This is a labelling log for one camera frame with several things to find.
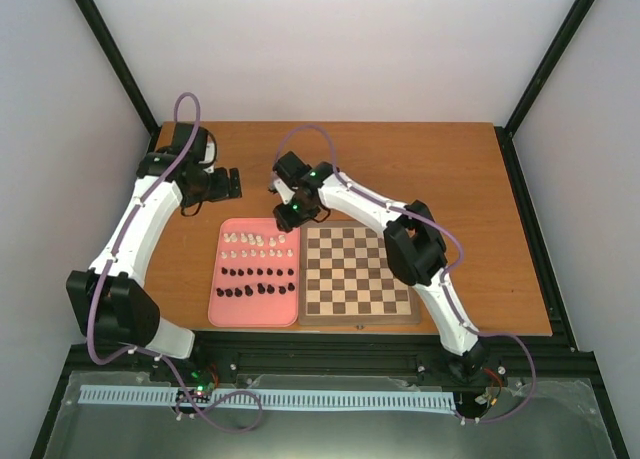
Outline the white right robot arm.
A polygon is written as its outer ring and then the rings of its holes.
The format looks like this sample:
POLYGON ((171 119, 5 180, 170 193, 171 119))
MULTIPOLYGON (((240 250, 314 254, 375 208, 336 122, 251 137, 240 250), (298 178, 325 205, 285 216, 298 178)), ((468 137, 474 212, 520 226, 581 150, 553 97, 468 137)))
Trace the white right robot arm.
POLYGON ((446 231, 426 204, 387 198, 328 162, 312 167, 292 151, 275 160, 269 190, 281 198, 273 214, 284 232, 318 221, 323 211, 338 211, 382 238, 387 267, 417 293, 436 325, 451 376, 460 383, 477 376, 487 353, 452 284, 446 231))

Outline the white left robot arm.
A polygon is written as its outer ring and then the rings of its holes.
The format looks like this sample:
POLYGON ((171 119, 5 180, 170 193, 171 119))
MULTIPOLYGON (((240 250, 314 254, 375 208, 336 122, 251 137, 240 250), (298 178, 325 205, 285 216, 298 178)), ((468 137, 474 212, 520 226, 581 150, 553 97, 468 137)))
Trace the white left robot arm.
POLYGON ((163 318, 144 285, 174 213, 192 217, 206 202, 240 197, 238 169, 217 166, 217 156, 212 132, 179 122, 170 144, 141 160, 131 199, 108 243, 87 270, 72 271, 66 281, 89 347, 108 341, 123 345, 128 354, 146 350, 173 358, 174 371, 190 382, 206 374, 208 357, 193 347, 194 332, 163 318))

